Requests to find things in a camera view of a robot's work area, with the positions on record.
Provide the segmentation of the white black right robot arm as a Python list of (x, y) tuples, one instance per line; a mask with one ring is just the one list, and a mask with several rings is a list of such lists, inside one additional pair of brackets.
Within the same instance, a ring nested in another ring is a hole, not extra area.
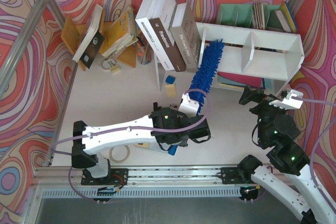
[(267, 149), (272, 166), (283, 173), (296, 187), (293, 190), (277, 179), (262, 162), (252, 155), (237, 166), (238, 177), (245, 183), (256, 183), (281, 201), (301, 223), (335, 223), (335, 201), (319, 183), (313, 169), (313, 156), (308, 156), (295, 139), (300, 135), (288, 110), (301, 108), (306, 101), (297, 90), (283, 90), (280, 97), (266, 95), (262, 89), (245, 86), (240, 105), (256, 102), (250, 109), (257, 115), (253, 133), (256, 146)]

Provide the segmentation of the blue microfiber duster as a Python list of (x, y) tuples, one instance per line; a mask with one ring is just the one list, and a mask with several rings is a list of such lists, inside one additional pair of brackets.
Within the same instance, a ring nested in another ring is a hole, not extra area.
[[(221, 40), (215, 40), (210, 41), (209, 45), (205, 47), (201, 66), (194, 75), (189, 90), (199, 89), (206, 94), (209, 93), (224, 46)], [(204, 105), (205, 94), (199, 91), (190, 91), (186, 95), (182, 95), (182, 99), (183, 101), (178, 110), (190, 118), (200, 114)]]

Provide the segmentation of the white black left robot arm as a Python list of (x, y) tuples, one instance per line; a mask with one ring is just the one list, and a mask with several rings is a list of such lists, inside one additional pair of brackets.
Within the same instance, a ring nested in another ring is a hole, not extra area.
[(107, 126), (88, 126), (84, 121), (73, 124), (74, 141), (71, 166), (87, 170), (92, 178), (110, 175), (110, 163), (101, 155), (108, 148), (135, 143), (158, 143), (159, 146), (180, 145), (191, 140), (200, 144), (211, 138), (211, 132), (201, 115), (159, 107), (139, 119)]

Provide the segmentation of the white black stapler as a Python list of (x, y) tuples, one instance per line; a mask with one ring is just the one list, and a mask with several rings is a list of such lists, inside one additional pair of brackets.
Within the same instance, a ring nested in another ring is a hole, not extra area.
[(171, 109), (175, 109), (175, 110), (178, 110), (179, 108), (179, 105), (178, 104), (170, 104), (169, 106)]

